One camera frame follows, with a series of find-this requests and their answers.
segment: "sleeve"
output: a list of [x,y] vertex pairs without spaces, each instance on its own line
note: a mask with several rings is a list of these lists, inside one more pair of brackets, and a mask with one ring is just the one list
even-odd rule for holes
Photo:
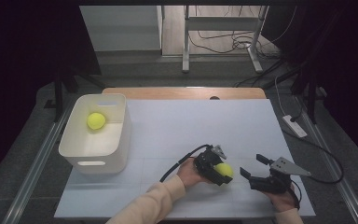
[[278,224],[303,224],[296,208],[285,212],[275,213],[275,217],[277,218]]
[[154,184],[109,219],[107,224],[157,223],[172,210],[172,204],[186,195],[185,186],[178,175],[164,183]]

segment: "yellow ball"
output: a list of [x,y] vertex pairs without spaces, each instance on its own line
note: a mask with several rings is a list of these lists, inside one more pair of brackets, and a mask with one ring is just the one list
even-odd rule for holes
[[222,176],[227,175],[231,178],[232,176],[234,176],[234,171],[232,170],[231,166],[228,165],[227,163],[224,162],[219,163],[215,165],[214,169],[215,171],[217,171],[217,173],[219,173]]
[[87,125],[89,125],[89,127],[92,130],[97,130],[100,129],[104,126],[106,122],[106,119],[104,117],[104,115],[100,114],[100,113],[92,113],[87,117]]

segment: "black stand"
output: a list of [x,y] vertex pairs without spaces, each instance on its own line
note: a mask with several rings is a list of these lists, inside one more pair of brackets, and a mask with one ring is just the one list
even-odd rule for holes
[[[316,60],[320,55],[320,52],[324,46],[327,37],[329,37],[340,15],[342,14],[343,9],[347,4],[348,2],[345,1],[342,6],[333,7],[332,13],[328,18],[326,25],[324,26],[322,33],[320,34],[320,37],[317,38],[314,47],[310,50],[310,53],[304,63],[304,66],[299,69],[290,71],[277,78],[277,83],[282,82],[287,78],[298,74],[298,72],[302,70],[301,76],[298,76],[296,78],[296,81],[293,84],[291,90],[293,94],[301,94],[303,90],[307,87],[307,85],[309,86],[308,99],[307,99],[307,112],[308,112],[308,116],[310,117],[313,123],[316,123],[315,114],[314,114],[315,100],[316,100],[316,73],[317,73],[315,68]],[[263,90],[266,90],[274,85],[275,85],[275,80],[263,85],[261,88]]]

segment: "white container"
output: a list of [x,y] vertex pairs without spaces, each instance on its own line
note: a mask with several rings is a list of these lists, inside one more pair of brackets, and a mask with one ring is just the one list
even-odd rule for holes
[[[91,113],[101,113],[101,129],[87,125]],[[122,94],[90,94],[77,99],[59,151],[80,173],[114,174],[124,169],[130,148],[131,118]]]

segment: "white table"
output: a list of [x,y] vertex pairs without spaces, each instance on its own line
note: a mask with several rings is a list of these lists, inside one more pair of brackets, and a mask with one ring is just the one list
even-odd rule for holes
[[[221,145],[234,179],[221,187],[198,184],[167,219],[273,217],[269,199],[240,175],[240,167],[254,176],[269,174],[257,153],[293,160],[269,100],[129,100],[128,106],[132,133],[126,168],[117,175],[82,175],[74,169],[55,217],[110,218],[203,144]],[[301,179],[292,179],[303,194],[300,215],[315,216]]]

